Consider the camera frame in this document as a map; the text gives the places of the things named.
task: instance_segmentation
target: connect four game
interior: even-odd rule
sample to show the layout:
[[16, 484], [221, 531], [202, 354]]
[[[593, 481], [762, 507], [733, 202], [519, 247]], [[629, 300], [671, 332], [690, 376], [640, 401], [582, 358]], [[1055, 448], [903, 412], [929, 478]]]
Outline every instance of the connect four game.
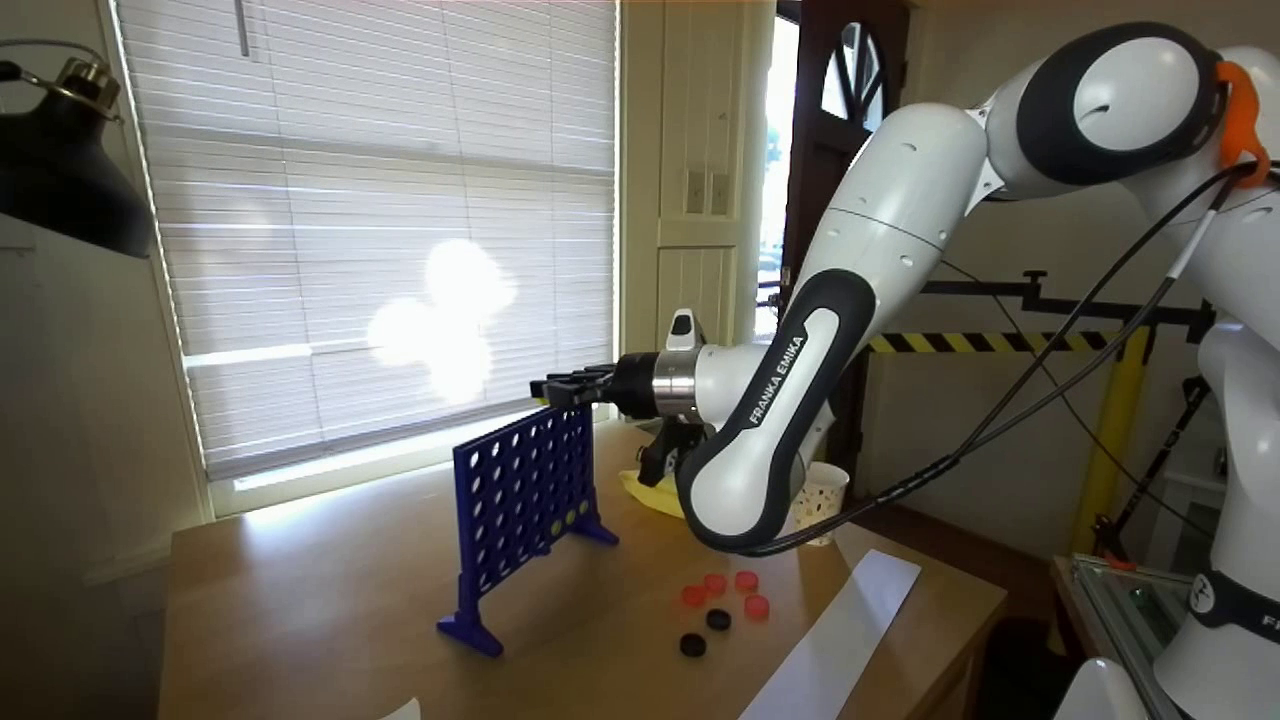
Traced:
[[461, 577], [455, 611], [438, 620], [438, 634], [503, 658], [503, 646], [486, 628], [480, 600], [567, 531], [616, 545], [597, 507], [593, 408], [541, 408], [455, 444], [453, 481]]

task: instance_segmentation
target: white wall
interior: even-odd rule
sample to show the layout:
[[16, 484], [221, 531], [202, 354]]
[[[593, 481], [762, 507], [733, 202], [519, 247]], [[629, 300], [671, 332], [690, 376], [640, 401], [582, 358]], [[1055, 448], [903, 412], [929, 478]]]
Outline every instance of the white wall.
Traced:
[[[99, 4], [8, 0], [4, 39], [104, 50]], [[70, 53], [4, 50], [42, 78]], [[4, 90], [4, 111], [31, 90]], [[138, 177], [125, 124], [104, 142]], [[0, 222], [0, 717], [148, 717], [161, 561], [208, 520], [148, 261]]]
[[[909, 100], [979, 103], [1026, 65], [1055, 46], [1113, 19], [1170, 19], [1203, 46], [1280, 50], [1273, 0], [919, 0], [913, 17]], [[1016, 209], [979, 209], [962, 225], [953, 261], [990, 280], [1020, 280], [1047, 269], [1047, 298], [1084, 298], [1089, 285], [1129, 247], [1144, 217], [1115, 188]], [[1170, 253], [1154, 253], [1104, 300], [1144, 300]], [[1020, 315], [1028, 327], [1055, 327], [1055, 315]], [[1004, 327], [990, 300], [919, 300], [899, 327]], [[872, 366], [865, 489], [881, 489], [937, 454], [949, 454], [973, 420], [1026, 370], [1020, 358], [888, 358]], [[1184, 332], [1164, 327], [1129, 470], [1144, 474], [1179, 412], [1179, 380], [1194, 371]], [[1104, 376], [1075, 391], [1089, 426], [1100, 412]], [[1089, 470], [1089, 438], [1053, 408], [1010, 440], [962, 465], [929, 489], [916, 507], [992, 537], [1000, 545], [1053, 558], [1070, 549], [1075, 492]]]

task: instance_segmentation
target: wooden table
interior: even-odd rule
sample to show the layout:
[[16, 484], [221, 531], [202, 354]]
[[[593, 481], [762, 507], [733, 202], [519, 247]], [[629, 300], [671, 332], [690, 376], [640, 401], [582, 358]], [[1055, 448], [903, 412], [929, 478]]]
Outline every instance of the wooden table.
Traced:
[[[739, 717], [843, 586], [843, 558], [832, 545], [716, 558], [622, 492], [640, 438], [597, 438], [600, 512], [622, 545], [567, 537], [486, 596], [503, 661], [438, 634], [455, 607], [449, 470], [176, 537], [161, 717], [382, 720], [409, 699], [429, 720]], [[1004, 591], [872, 531], [854, 528], [854, 540], [919, 564], [919, 582], [843, 717], [963, 717]], [[735, 611], [709, 658], [681, 658], [681, 634], [701, 628], [681, 590], [733, 570], [762, 571], [772, 618]]]

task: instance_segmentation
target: window blinds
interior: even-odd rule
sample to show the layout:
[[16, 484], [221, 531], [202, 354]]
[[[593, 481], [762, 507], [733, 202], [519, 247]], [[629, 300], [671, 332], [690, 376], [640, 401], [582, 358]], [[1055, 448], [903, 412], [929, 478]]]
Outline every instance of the window blinds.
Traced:
[[614, 358], [610, 0], [116, 0], [217, 481]]

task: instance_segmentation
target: yellow black caution tape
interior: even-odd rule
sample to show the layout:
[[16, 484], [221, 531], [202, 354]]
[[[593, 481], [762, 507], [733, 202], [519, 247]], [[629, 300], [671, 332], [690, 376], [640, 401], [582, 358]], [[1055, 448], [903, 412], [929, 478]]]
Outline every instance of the yellow black caution tape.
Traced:
[[[1055, 332], [886, 332], [867, 347], [878, 358], [949, 358], [949, 354], [1039, 354]], [[1100, 354], [1109, 332], [1070, 332], [1053, 354]]]

